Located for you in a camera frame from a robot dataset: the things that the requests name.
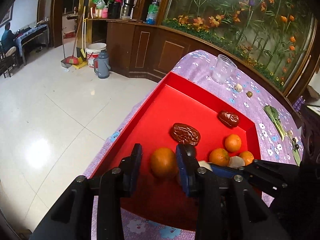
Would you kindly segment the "red cardboard box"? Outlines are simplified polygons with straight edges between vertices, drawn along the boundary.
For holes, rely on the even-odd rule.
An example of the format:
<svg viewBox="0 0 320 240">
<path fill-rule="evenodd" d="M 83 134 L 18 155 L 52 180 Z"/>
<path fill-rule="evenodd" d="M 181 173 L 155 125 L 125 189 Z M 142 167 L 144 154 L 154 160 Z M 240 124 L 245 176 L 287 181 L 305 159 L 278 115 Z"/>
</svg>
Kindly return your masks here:
<svg viewBox="0 0 320 240">
<path fill-rule="evenodd" d="M 257 129 L 252 120 L 230 103 L 175 73 L 169 73 L 147 97 L 93 171 L 100 176 L 129 156 L 135 144 L 142 146 L 142 160 L 136 190 L 123 198 L 121 207 L 154 222 L 195 230 L 197 201 L 188 197 L 178 176 L 158 179 L 151 169 L 155 150 L 176 149 L 179 143 L 195 147 L 196 159 L 208 161 L 210 153 L 225 148 L 225 139 L 235 134 L 241 140 L 238 151 L 249 151 L 260 159 Z"/>
</svg>

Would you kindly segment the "wooden cabinet counter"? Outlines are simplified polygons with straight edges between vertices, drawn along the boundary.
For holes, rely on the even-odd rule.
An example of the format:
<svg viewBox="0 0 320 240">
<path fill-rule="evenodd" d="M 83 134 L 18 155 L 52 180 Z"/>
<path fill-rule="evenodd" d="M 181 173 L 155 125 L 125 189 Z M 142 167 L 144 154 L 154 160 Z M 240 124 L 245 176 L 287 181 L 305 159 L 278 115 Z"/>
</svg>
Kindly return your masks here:
<svg viewBox="0 0 320 240">
<path fill-rule="evenodd" d="M 88 20 L 92 42 L 105 42 L 113 72 L 130 78 L 160 81 L 195 40 L 173 29 L 122 20 Z"/>
</svg>

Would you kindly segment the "seated person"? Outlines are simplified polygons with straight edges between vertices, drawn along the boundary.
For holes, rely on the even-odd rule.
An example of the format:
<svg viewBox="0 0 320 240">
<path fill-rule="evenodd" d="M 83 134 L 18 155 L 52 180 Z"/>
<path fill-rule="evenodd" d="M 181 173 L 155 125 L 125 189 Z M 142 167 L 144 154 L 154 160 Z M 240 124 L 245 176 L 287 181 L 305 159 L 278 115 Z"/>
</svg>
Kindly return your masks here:
<svg viewBox="0 0 320 240">
<path fill-rule="evenodd" d="M 7 22 L 1 38 L 1 45 L 6 56 L 12 55 L 17 50 L 15 38 L 16 35 L 10 30 L 10 22 Z"/>
</svg>

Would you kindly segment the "artificial flower display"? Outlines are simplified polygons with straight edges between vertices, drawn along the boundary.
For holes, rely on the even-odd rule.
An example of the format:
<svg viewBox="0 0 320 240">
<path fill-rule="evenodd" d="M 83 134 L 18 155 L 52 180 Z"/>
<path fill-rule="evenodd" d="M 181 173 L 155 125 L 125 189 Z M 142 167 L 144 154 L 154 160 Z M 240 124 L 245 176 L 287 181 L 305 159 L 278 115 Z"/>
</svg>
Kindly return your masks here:
<svg viewBox="0 0 320 240">
<path fill-rule="evenodd" d="M 316 31 L 304 0 L 169 0 L 163 24 L 229 52 L 279 89 Z"/>
</svg>

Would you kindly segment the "black thermos jug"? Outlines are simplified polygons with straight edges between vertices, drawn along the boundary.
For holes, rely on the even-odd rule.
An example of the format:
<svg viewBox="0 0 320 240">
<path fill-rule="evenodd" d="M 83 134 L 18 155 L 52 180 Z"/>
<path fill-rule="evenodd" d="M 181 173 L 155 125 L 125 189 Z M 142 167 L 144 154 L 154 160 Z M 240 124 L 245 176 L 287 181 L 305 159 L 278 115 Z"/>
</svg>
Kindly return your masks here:
<svg viewBox="0 0 320 240">
<path fill-rule="evenodd" d="M 120 19 L 130 20 L 135 0 L 121 0 Z"/>
</svg>

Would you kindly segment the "green leaf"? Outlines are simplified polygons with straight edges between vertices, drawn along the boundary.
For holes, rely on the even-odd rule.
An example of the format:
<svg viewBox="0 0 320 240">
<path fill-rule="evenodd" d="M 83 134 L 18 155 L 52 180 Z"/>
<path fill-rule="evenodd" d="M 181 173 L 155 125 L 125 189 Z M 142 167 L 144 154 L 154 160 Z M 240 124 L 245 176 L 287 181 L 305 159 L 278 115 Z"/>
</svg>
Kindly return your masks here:
<svg viewBox="0 0 320 240">
<path fill-rule="evenodd" d="M 293 135 L 293 131 L 292 130 L 289 130 L 287 132 L 287 136 L 289 137 L 289 140 L 291 141 L 291 145 L 292 145 L 292 154 L 293 154 L 293 157 L 294 157 L 294 160 L 296 162 L 296 165 L 299 166 L 300 165 L 300 162 L 301 162 L 301 158 L 300 158 L 300 155 L 299 155 L 299 140 L 297 137 L 295 137 Z"/>
</svg>

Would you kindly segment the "wooden chair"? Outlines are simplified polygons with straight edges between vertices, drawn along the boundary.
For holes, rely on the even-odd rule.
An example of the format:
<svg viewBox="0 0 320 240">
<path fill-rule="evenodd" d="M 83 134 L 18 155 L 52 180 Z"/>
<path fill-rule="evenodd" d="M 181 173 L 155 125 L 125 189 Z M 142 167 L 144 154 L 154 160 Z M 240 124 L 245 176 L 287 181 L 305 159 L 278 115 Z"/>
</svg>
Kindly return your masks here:
<svg viewBox="0 0 320 240">
<path fill-rule="evenodd" d="M 1 44 L 1 75 L 3 75 L 4 78 L 6 78 L 7 76 L 11 77 L 11 71 L 14 67 L 18 67 L 16 47 L 12 47 L 7 52 L 5 52 Z"/>
</svg>

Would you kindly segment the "orange mandarin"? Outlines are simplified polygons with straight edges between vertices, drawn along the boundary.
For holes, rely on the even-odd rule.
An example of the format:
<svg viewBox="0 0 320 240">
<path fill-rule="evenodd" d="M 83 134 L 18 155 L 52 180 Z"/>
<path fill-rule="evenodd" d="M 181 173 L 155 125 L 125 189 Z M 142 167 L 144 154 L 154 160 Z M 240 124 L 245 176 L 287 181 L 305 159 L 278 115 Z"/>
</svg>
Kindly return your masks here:
<svg viewBox="0 0 320 240">
<path fill-rule="evenodd" d="M 167 147 L 156 149 L 150 158 L 150 168 L 156 178 L 173 178 L 178 173 L 176 154 Z"/>
<path fill-rule="evenodd" d="M 228 166 L 230 156 L 224 148 L 217 148 L 209 155 L 209 162 L 219 166 Z"/>
<path fill-rule="evenodd" d="M 239 157 L 244 160 L 245 166 L 251 164 L 253 162 L 253 160 L 255 159 L 254 155 L 249 151 L 244 151 L 244 152 L 240 153 Z"/>
<path fill-rule="evenodd" d="M 225 149 L 228 152 L 236 152 L 242 146 L 242 140 L 237 134 L 230 134 L 224 140 Z"/>
</svg>

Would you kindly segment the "dark plum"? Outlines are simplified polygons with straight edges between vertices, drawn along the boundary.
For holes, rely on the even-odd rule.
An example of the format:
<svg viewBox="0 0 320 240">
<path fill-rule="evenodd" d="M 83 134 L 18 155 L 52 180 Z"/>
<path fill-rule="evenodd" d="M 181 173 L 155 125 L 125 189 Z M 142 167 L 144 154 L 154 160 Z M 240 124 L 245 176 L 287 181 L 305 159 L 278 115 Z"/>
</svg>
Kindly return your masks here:
<svg viewBox="0 0 320 240">
<path fill-rule="evenodd" d="M 185 149 L 185 152 L 186 152 L 187 156 L 193 157 L 193 158 L 196 157 L 196 148 L 195 148 L 194 145 L 185 144 L 184 145 L 184 149 Z"/>
</svg>

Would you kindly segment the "white sugarcane chunk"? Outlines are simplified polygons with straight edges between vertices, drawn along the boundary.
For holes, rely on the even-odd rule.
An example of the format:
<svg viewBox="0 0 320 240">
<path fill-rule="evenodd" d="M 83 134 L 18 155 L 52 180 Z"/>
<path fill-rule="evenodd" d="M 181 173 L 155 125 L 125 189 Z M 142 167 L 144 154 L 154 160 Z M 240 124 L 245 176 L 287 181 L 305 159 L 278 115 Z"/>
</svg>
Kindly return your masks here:
<svg viewBox="0 0 320 240">
<path fill-rule="evenodd" d="M 211 165 L 209 163 L 207 163 L 206 161 L 202 160 L 202 161 L 199 161 L 199 166 L 200 167 L 204 167 L 210 171 L 213 171 L 212 168 L 211 168 Z"/>
<path fill-rule="evenodd" d="M 242 159 L 239 156 L 230 157 L 230 160 L 228 163 L 228 167 L 235 168 L 235 169 L 238 169 L 238 168 L 245 166 L 245 165 L 246 165 L 246 163 L 245 163 L 244 159 Z"/>
</svg>

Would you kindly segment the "wrinkled red jujube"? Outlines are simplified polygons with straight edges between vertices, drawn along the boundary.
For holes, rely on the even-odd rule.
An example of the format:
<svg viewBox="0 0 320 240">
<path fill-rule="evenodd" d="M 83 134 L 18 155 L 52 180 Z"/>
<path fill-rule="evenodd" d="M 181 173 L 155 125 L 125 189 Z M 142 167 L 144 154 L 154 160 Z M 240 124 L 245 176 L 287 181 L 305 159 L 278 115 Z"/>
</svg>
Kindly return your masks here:
<svg viewBox="0 0 320 240">
<path fill-rule="evenodd" d="M 235 128 L 239 125 L 239 117 L 228 111 L 220 111 L 217 118 L 227 127 Z"/>
</svg>

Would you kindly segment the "bok choy stalk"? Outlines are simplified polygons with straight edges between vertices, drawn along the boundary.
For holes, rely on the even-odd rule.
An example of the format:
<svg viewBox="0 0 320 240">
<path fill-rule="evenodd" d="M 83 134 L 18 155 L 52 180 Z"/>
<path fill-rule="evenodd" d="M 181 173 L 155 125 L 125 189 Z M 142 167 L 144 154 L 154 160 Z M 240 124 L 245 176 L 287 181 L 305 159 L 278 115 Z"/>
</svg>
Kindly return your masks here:
<svg viewBox="0 0 320 240">
<path fill-rule="evenodd" d="M 276 130 L 278 131 L 280 138 L 284 141 L 287 132 L 283 128 L 281 124 L 281 120 L 279 117 L 279 113 L 276 108 L 272 107 L 271 105 L 264 106 L 264 112 L 267 114 L 271 122 L 274 124 Z"/>
</svg>

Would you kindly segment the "dried red jujube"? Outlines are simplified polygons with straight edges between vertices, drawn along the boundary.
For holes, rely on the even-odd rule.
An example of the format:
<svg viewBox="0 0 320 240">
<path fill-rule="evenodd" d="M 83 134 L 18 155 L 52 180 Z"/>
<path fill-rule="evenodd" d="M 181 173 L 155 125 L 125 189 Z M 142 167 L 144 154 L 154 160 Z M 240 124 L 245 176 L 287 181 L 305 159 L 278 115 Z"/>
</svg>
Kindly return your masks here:
<svg viewBox="0 0 320 240">
<path fill-rule="evenodd" d="M 201 135 L 197 129 L 182 123 L 173 124 L 170 129 L 170 136 L 180 144 L 191 144 L 194 146 L 197 146 L 201 139 Z"/>
</svg>

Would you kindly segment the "white plastic bucket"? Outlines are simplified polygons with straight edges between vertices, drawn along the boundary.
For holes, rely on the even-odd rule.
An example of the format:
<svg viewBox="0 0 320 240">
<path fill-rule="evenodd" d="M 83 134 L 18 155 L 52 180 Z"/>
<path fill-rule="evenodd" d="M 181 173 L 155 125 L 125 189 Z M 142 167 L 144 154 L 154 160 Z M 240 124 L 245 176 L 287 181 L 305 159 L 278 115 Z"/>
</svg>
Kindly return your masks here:
<svg viewBox="0 0 320 240">
<path fill-rule="evenodd" d="M 87 63 L 90 68 L 94 68 L 94 59 L 97 58 L 101 51 L 106 50 L 107 45 L 105 43 L 92 43 L 87 45 Z"/>
</svg>

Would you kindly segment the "clear plastic cup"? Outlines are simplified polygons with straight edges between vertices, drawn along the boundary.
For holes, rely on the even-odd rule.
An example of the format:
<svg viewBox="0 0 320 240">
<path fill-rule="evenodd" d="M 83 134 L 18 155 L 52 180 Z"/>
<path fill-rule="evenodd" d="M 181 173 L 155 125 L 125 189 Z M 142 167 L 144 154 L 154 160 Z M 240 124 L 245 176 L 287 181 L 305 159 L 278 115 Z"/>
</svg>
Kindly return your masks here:
<svg viewBox="0 0 320 240">
<path fill-rule="evenodd" d="M 225 55 L 219 54 L 213 69 L 212 78 L 218 84 L 223 85 L 236 69 L 237 66 L 231 59 Z"/>
</svg>

